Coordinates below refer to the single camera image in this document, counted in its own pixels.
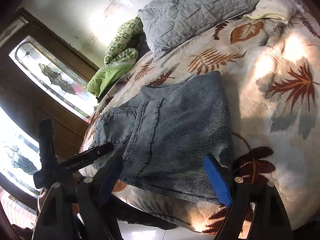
striped fabric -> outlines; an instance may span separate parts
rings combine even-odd
[[[169,86],[143,86],[133,99],[105,113],[96,127],[93,147],[110,141],[118,154],[125,149],[121,181],[219,204],[203,159],[212,154],[232,170],[230,117],[220,72]],[[107,158],[98,159],[95,167]]]

silver bolt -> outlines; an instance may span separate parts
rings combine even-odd
[[[275,186],[275,184],[272,181],[268,181],[267,184],[268,184],[269,187],[274,187]]]
[[[236,177],[235,178],[235,182],[236,183],[242,183],[243,182],[243,179],[241,177]]]
[[[61,183],[60,182],[56,182],[56,183],[54,183],[53,185],[52,185],[52,187],[54,187],[54,188],[58,188],[58,187],[60,187],[61,186]]]
[[[93,181],[93,178],[92,177],[86,177],[84,180],[83,180],[85,183],[90,183]]]

gray quilted pillow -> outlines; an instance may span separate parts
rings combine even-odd
[[[156,61],[191,37],[253,10],[258,1],[153,0],[138,16]]]

white wall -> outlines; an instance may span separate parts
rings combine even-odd
[[[151,0],[125,0],[107,17],[111,0],[24,0],[24,7],[72,47],[102,67],[107,45],[117,28],[134,18]]]

green patterned quilt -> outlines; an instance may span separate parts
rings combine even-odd
[[[97,98],[107,86],[116,82],[136,63],[139,53],[134,48],[127,48],[131,38],[142,33],[142,22],[136,17],[121,25],[117,35],[107,48],[104,58],[105,67],[99,69],[88,83],[88,91]]]

